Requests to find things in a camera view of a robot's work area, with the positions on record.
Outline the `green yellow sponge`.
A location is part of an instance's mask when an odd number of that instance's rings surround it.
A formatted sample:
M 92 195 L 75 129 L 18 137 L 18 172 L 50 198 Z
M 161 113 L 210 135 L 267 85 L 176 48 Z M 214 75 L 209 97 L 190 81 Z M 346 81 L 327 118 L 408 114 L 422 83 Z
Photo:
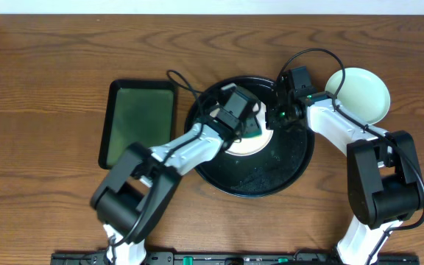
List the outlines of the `green yellow sponge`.
M 261 134 L 260 124 L 255 118 L 249 118 L 243 123 L 243 129 L 241 131 L 242 138 L 254 138 Z

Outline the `white pink plate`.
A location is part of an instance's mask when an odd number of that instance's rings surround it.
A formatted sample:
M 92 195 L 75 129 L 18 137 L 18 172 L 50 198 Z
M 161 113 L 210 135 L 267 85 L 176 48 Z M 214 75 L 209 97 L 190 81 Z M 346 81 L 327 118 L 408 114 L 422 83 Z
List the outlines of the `white pink plate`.
M 261 102 L 261 110 L 258 114 L 251 118 L 255 118 L 260 124 L 262 134 L 254 138 L 241 138 L 241 140 L 235 140 L 231 147 L 225 152 L 235 156 L 248 156 L 254 155 L 260 152 L 272 139 L 273 131 L 266 128 L 265 121 L 265 110 L 266 106 Z

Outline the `mint green plate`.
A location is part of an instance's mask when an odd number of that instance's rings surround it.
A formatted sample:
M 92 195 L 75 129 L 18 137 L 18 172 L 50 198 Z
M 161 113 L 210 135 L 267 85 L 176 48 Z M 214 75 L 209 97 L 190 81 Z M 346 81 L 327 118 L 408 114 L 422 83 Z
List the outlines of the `mint green plate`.
M 363 68 L 346 68 L 338 93 L 344 112 L 352 113 L 368 124 L 376 124 L 389 112 L 391 98 L 383 80 Z

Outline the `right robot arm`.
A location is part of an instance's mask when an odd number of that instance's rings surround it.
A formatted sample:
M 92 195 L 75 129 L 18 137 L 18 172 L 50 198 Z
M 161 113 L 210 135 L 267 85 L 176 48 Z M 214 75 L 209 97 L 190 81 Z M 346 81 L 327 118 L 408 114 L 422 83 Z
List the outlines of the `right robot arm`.
M 412 136 L 363 120 L 340 90 L 317 92 L 309 81 L 281 77 L 267 105 L 272 130 L 300 122 L 347 158 L 347 195 L 353 219 L 336 245 L 343 264 L 374 264 L 395 231 L 424 222 L 424 182 Z

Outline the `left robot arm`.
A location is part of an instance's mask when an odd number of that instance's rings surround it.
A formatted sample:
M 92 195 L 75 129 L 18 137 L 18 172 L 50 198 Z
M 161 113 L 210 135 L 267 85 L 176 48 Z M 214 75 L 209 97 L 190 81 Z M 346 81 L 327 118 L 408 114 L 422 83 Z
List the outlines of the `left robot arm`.
M 162 146 L 129 145 L 91 197 L 108 237 L 106 264 L 141 264 L 144 242 L 183 176 L 246 135 L 261 134 L 264 111 L 240 115 L 216 106 L 191 129 Z

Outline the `black round tray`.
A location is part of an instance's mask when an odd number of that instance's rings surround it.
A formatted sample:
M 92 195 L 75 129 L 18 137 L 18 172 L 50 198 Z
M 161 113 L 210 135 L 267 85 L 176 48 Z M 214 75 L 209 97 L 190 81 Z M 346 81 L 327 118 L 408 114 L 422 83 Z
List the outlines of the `black round tray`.
M 199 96 L 204 108 L 216 103 L 219 89 L 230 83 L 246 88 L 263 103 L 271 102 L 275 81 L 257 76 L 224 79 Z M 257 154 L 236 156 L 219 152 L 194 169 L 217 189 L 239 197 L 264 197 L 294 183 L 305 171 L 314 152 L 314 132 L 301 124 L 273 132 L 270 142 Z

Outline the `black rectangular tray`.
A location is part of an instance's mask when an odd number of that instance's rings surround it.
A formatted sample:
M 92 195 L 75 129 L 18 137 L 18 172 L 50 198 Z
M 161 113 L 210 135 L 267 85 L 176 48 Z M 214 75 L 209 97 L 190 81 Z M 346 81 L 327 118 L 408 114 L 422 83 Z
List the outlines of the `black rectangular tray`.
M 111 82 L 98 164 L 110 169 L 132 143 L 159 146 L 172 140 L 177 89 L 166 80 L 116 79 Z

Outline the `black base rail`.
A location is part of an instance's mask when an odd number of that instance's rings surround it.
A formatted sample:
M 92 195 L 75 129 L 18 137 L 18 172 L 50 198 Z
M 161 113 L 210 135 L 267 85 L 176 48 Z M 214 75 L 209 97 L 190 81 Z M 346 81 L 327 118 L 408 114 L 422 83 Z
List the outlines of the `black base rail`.
M 54 253 L 51 265 L 109 264 L 104 251 L 92 253 Z M 269 265 L 269 264 L 338 264 L 335 257 L 320 252 L 299 252 L 296 255 L 204 255 L 149 252 L 143 265 Z

